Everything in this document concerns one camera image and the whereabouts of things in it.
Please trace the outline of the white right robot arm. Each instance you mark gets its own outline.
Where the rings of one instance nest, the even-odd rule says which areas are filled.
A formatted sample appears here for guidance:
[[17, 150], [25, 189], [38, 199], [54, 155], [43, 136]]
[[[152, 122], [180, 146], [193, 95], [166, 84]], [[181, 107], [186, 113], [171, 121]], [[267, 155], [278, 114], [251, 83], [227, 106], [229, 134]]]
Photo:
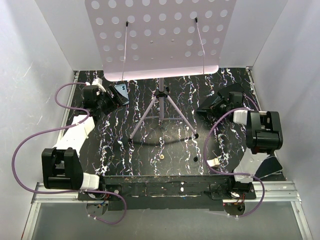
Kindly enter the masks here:
[[243, 92], [230, 91], [225, 94], [220, 93], [216, 98], [208, 97], [199, 107], [200, 112], [217, 118], [213, 129], [226, 118], [234, 124], [245, 126], [246, 129], [246, 149], [233, 172], [214, 169], [208, 162], [207, 146], [203, 147], [203, 162], [207, 168], [212, 173], [227, 177], [225, 183], [213, 183], [206, 191], [206, 194], [213, 199], [221, 199], [223, 194], [232, 199], [244, 198], [253, 190], [253, 181], [258, 180], [256, 172], [261, 164], [283, 145], [279, 113], [244, 108], [243, 101], [246, 98]]

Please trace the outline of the light blue phone case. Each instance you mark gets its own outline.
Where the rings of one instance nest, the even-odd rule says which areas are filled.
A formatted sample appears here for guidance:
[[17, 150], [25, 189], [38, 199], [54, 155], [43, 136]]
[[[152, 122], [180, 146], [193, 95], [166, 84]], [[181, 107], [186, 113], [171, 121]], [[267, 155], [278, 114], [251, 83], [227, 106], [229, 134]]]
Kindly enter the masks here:
[[128, 90], [127, 90], [126, 84], [117, 84], [114, 87], [124, 98], [126, 98], [126, 102], [124, 102], [122, 105], [123, 106], [128, 105], [129, 96], [128, 96]]

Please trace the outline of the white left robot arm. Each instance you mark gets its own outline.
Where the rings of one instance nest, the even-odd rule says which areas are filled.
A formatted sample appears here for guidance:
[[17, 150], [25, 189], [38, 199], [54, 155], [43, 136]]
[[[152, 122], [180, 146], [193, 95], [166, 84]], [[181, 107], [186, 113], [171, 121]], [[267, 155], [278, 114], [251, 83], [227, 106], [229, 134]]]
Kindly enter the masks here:
[[41, 154], [43, 183], [46, 189], [89, 191], [95, 200], [106, 196], [102, 177], [83, 171], [80, 150], [103, 115], [109, 115], [128, 102], [115, 86], [105, 90], [101, 84], [83, 88], [81, 107], [74, 110], [71, 126], [54, 147]]

